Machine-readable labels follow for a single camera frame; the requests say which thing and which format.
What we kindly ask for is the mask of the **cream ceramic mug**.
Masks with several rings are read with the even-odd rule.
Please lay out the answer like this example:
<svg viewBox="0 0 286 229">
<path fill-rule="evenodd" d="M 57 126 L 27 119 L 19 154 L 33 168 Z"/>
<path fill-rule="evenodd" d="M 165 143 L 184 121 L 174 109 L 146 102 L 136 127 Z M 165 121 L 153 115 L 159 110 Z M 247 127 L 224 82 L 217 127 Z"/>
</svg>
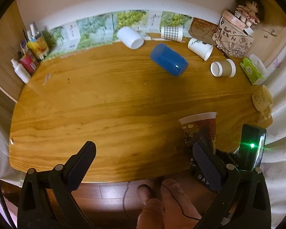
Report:
<svg viewBox="0 0 286 229">
<path fill-rule="evenodd" d="M 268 119 L 272 114 L 273 98 L 269 89 L 262 85 L 252 94 L 252 102 L 263 119 Z"/>
</svg>

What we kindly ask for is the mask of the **brown cardboard box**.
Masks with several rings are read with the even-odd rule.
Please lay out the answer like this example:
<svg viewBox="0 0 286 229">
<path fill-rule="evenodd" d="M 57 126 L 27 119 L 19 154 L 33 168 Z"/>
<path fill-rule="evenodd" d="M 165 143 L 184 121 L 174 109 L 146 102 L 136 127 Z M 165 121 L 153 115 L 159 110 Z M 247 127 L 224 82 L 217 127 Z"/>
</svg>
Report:
<svg viewBox="0 0 286 229">
<path fill-rule="evenodd" d="M 215 46 L 215 42 L 212 39 L 212 36 L 216 32 L 217 27 L 218 26 L 214 23 L 203 19 L 194 18 L 189 27 L 188 33 L 192 38 Z"/>
</svg>

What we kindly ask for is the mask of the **white paper cup green print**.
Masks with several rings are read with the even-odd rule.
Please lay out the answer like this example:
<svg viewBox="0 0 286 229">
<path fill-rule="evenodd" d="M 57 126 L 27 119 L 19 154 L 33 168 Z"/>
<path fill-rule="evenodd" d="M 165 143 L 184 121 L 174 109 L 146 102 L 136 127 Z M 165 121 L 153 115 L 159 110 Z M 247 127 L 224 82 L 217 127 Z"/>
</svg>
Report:
<svg viewBox="0 0 286 229">
<path fill-rule="evenodd" d="M 207 61 L 210 57 L 213 46 L 207 43 L 202 42 L 201 40 L 191 38 L 187 45 L 188 49 L 197 54 L 204 61 Z"/>
</svg>

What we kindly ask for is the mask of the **brown haired rag doll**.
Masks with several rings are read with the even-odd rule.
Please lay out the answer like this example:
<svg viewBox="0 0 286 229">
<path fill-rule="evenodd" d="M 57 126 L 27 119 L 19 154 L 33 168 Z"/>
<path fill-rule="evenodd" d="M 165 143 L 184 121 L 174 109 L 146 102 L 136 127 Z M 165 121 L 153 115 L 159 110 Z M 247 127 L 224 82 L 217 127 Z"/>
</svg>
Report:
<svg viewBox="0 0 286 229">
<path fill-rule="evenodd" d="M 237 8 L 235 17 L 245 24 L 246 28 L 264 21 L 264 6 L 261 0 L 235 0 Z"/>
</svg>

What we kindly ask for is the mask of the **checkered paper cup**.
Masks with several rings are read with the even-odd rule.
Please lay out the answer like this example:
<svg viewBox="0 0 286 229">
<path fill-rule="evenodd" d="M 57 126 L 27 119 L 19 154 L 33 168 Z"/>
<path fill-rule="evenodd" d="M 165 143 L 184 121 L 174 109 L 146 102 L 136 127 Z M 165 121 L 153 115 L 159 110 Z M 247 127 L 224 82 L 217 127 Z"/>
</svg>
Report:
<svg viewBox="0 0 286 229">
<path fill-rule="evenodd" d="M 176 42 L 182 42 L 183 28 L 178 26 L 162 26 L 161 38 Z"/>
</svg>

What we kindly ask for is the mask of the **yellow label spray bottle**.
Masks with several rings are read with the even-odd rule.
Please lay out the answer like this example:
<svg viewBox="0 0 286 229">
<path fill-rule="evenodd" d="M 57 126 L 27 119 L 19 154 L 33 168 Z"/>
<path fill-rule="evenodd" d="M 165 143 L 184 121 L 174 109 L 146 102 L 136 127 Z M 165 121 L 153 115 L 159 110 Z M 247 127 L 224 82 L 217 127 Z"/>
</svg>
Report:
<svg viewBox="0 0 286 229">
<path fill-rule="evenodd" d="M 49 53 L 48 44 L 36 24 L 30 24 L 30 29 L 27 30 L 27 47 L 31 50 L 35 58 L 43 60 Z"/>
</svg>

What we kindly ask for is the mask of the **white lotion bottle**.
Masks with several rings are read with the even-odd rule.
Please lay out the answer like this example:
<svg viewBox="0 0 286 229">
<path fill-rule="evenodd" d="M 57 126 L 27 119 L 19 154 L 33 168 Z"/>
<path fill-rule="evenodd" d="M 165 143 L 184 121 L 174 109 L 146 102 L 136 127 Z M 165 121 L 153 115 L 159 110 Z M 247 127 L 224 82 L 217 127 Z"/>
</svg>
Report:
<svg viewBox="0 0 286 229">
<path fill-rule="evenodd" d="M 29 72 L 24 68 L 24 66 L 16 61 L 15 59 L 11 59 L 12 66 L 14 68 L 14 72 L 17 76 L 25 83 L 28 84 L 31 78 Z"/>
</svg>

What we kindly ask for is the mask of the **white plastic cup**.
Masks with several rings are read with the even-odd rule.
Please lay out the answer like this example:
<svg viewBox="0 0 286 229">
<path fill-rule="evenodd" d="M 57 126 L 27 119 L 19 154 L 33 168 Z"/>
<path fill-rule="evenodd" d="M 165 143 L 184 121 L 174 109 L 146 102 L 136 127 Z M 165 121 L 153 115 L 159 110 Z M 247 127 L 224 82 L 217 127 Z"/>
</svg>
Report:
<svg viewBox="0 0 286 229">
<path fill-rule="evenodd" d="M 142 36 L 131 27 L 125 26 L 117 32 L 117 38 L 132 50 L 139 49 L 144 44 Z"/>
</svg>

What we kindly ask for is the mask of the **letter print tote bag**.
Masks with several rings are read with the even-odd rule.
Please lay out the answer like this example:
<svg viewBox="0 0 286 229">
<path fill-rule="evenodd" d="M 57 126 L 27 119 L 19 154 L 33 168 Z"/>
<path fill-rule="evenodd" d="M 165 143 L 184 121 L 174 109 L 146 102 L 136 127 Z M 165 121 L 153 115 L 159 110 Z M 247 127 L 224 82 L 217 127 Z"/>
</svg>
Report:
<svg viewBox="0 0 286 229">
<path fill-rule="evenodd" d="M 225 54 L 242 58 L 254 43 L 254 38 L 221 17 L 212 40 Z"/>
</svg>

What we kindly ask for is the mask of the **pink radio box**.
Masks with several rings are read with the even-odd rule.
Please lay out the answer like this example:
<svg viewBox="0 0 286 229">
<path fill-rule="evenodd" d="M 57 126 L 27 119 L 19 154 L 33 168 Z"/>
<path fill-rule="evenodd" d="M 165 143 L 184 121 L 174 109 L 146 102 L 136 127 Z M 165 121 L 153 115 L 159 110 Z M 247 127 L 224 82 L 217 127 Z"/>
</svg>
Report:
<svg viewBox="0 0 286 229">
<path fill-rule="evenodd" d="M 243 31 L 245 29 L 245 24 L 240 19 L 238 19 L 230 10 L 226 9 L 222 16 L 226 21 L 228 21 L 231 25 L 237 27 L 239 30 Z"/>
</svg>

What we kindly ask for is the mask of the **red cosmetic jar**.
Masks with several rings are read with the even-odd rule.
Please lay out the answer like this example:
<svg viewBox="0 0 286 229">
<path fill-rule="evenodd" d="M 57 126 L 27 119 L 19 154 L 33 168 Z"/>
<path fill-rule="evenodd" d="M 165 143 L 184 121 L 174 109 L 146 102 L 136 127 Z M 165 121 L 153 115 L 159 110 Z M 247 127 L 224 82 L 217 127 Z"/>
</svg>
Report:
<svg viewBox="0 0 286 229">
<path fill-rule="evenodd" d="M 30 75 L 33 75 L 35 71 L 37 70 L 36 63 L 33 61 L 33 59 L 29 55 L 27 54 L 23 55 L 19 59 L 19 61 Z"/>
</svg>

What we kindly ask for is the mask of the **robot print paper cup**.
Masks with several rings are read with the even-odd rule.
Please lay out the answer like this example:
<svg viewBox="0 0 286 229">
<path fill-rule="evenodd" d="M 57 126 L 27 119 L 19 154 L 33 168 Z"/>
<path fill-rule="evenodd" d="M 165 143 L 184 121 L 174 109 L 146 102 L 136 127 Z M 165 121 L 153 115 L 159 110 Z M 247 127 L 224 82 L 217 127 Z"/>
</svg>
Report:
<svg viewBox="0 0 286 229">
<path fill-rule="evenodd" d="M 182 130 L 185 134 L 185 155 L 193 157 L 193 144 L 201 140 L 214 154 L 216 145 L 216 112 L 200 113 L 180 118 Z"/>
</svg>

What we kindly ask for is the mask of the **green tissue pack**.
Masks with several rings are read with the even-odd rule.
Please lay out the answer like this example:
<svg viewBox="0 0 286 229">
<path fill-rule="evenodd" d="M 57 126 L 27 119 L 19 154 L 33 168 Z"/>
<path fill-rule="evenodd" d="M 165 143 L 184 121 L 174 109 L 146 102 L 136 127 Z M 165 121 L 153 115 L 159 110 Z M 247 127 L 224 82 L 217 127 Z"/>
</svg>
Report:
<svg viewBox="0 0 286 229">
<path fill-rule="evenodd" d="M 258 84 L 259 80 L 263 80 L 267 71 L 261 59 L 255 54 L 244 57 L 240 66 L 252 85 Z"/>
</svg>

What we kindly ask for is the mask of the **brown sleeve paper cup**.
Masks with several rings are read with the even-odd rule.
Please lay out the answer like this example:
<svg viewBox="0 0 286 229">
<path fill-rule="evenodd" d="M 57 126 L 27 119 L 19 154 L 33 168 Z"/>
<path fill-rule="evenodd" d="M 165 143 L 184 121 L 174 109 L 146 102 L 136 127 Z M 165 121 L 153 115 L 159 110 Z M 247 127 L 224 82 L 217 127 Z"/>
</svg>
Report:
<svg viewBox="0 0 286 229">
<path fill-rule="evenodd" d="M 236 66 L 231 59 L 214 61 L 210 65 L 210 71 L 214 77 L 234 77 L 236 74 Z"/>
</svg>

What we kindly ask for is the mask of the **white curtain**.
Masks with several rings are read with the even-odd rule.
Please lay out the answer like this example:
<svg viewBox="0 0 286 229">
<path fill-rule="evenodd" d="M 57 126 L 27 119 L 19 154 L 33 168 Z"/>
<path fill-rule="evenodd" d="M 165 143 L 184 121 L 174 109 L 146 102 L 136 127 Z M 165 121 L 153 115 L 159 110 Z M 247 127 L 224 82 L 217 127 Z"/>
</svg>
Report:
<svg viewBox="0 0 286 229">
<path fill-rule="evenodd" d="M 276 228 L 286 216 L 286 47 L 267 69 L 263 84 L 274 104 L 261 168 L 270 196 L 271 227 Z"/>
</svg>

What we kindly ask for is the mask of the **blue plastic cup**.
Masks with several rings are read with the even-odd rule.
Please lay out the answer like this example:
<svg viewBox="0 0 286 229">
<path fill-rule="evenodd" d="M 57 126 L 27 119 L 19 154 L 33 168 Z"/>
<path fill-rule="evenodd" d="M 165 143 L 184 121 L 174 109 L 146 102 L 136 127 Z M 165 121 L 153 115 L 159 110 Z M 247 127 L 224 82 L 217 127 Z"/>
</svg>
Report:
<svg viewBox="0 0 286 229">
<path fill-rule="evenodd" d="M 150 53 L 152 61 L 166 70 L 169 74 L 178 77 L 188 67 L 188 62 L 179 53 L 166 44 L 158 44 Z"/>
</svg>

